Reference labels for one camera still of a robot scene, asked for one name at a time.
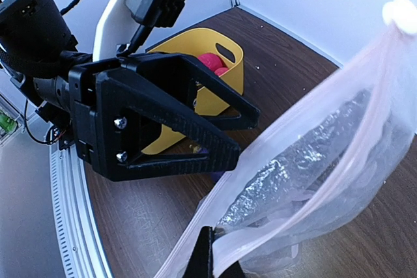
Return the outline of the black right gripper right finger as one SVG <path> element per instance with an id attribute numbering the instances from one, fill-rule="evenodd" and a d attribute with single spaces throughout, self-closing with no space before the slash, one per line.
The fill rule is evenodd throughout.
<path id="1" fill-rule="evenodd" d="M 228 267 L 222 274 L 221 278 L 244 278 L 244 272 L 239 261 L 236 261 Z"/>

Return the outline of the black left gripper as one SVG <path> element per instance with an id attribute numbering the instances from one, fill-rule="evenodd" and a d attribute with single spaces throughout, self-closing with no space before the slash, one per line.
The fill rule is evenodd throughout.
<path id="1" fill-rule="evenodd" d="M 74 145 L 79 158 L 113 182 L 236 167 L 240 148 L 224 133 L 235 127 L 235 120 L 194 111 L 197 83 L 240 109 L 240 94 L 220 78 L 211 72 L 175 75 L 158 86 L 131 70 L 102 72 L 107 69 L 106 60 L 96 61 L 73 66 L 66 77 L 33 80 L 46 102 L 36 112 L 59 129 L 60 150 Z M 206 153 L 147 152 L 164 127 L 195 141 Z"/>

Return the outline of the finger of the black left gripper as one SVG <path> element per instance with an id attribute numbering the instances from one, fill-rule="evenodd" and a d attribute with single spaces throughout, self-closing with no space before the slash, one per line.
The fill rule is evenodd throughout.
<path id="1" fill-rule="evenodd" d="M 141 53 L 121 56 L 120 61 L 123 68 L 144 77 L 219 130 L 255 128 L 260 111 L 242 97 L 242 57 L 235 63 L 220 58 L 229 69 L 220 77 L 197 57 L 184 53 Z"/>

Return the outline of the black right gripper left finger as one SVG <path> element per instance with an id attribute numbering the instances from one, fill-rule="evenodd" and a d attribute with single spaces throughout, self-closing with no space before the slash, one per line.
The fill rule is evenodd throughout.
<path id="1" fill-rule="evenodd" d="M 212 278 L 214 230 L 210 226 L 201 228 L 194 245 L 183 278 Z"/>

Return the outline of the clear zip top bag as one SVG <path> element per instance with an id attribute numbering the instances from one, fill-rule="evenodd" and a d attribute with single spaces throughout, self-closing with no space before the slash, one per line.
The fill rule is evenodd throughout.
<path id="1" fill-rule="evenodd" d="M 238 262 L 262 275 L 301 242 L 338 229 L 371 202 L 416 133 L 416 5 L 393 0 L 385 30 L 275 120 L 189 222 L 158 277 L 180 277 L 201 229 L 215 231 L 211 277 Z"/>

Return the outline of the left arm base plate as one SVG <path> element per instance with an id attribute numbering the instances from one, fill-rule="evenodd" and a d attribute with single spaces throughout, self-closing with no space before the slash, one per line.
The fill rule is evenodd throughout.
<path id="1" fill-rule="evenodd" d="M 48 102 L 44 102 L 35 112 L 45 122 L 51 124 L 47 135 L 49 143 L 57 143 L 60 150 L 65 150 L 74 144 L 74 133 L 70 114 Z"/>

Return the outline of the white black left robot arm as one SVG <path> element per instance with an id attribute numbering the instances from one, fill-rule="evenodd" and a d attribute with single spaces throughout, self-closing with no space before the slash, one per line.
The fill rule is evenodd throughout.
<path id="1" fill-rule="evenodd" d="M 233 170 L 229 130 L 259 110 L 196 57 L 140 53 L 93 61 L 54 0 L 1 3 L 1 62 L 42 117 L 69 131 L 79 158 L 118 182 Z"/>

